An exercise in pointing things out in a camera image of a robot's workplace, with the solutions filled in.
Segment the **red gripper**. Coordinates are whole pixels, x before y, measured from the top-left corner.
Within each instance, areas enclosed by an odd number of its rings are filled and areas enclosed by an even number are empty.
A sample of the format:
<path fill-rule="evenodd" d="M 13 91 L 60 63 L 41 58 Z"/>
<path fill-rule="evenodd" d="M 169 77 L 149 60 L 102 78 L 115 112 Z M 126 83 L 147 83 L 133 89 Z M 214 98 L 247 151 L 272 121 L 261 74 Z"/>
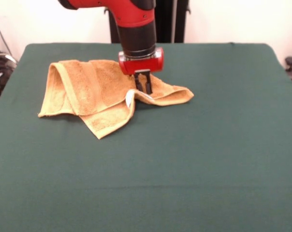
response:
<path fill-rule="evenodd" d="M 164 66 L 164 50 L 162 47 L 157 47 L 155 52 L 146 58 L 129 58 L 123 51 L 118 54 L 118 62 L 122 72 L 125 75 L 134 75 L 136 88 L 143 92 L 143 87 L 139 81 L 139 75 L 145 72 L 146 76 L 146 93 L 152 94 L 150 72 L 160 72 Z"/>

